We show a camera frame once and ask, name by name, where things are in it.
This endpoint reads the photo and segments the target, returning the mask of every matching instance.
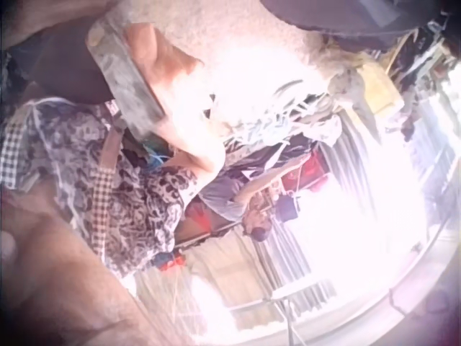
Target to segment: black and white patterned dress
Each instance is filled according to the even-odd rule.
[[[120,152],[112,184],[97,192],[106,195],[101,200],[108,226],[104,241],[94,242],[95,209],[101,208],[94,199],[96,181],[104,175],[99,158],[109,132],[103,112],[110,117],[104,106],[56,97],[23,105],[6,127],[0,178],[9,189],[23,190],[34,174],[51,174],[59,206],[72,212],[81,237],[122,278],[173,249],[174,230],[197,193],[197,178],[180,167],[133,168]]]

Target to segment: grey shirt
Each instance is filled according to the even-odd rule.
[[[233,198],[243,187],[243,183],[225,175],[218,175],[199,193],[202,202],[218,215],[229,221],[241,221],[246,204],[234,202]]]

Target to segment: checkered fabric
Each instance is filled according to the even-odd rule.
[[[31,110],[31,104],[25,104],[16,111],[5,127],[0,156],[0,183],[10,190],[17,189],[19,152],[25,132],[25,120]]]
[[[109,201],[115,169],[100,167],[94,177],[91,248],[105,262],[106,232],[109,227]]]

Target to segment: plaid bag strap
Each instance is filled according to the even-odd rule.
[[[0,184],[10,190],[18,188],[19,153],[25,133],[25,123],[33,111],[33,103],[22,105],[6,124],[0,156]]]
[[[105,244],[109,227],[109,202],[112,194],[112,182],[117,165],[117,157],[122,143],[124,122],[117,119],[110,128],[104,141],[99,158],[99,167],[94,176],[91,248],[105,260]]]

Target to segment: t-shirt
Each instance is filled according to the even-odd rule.
[[[229,221],[241,221],[246,204],[235,202],[233,199],[242,187],[243,183],[238,179],[219,175],[200,191],[199,197],[219,216]]]

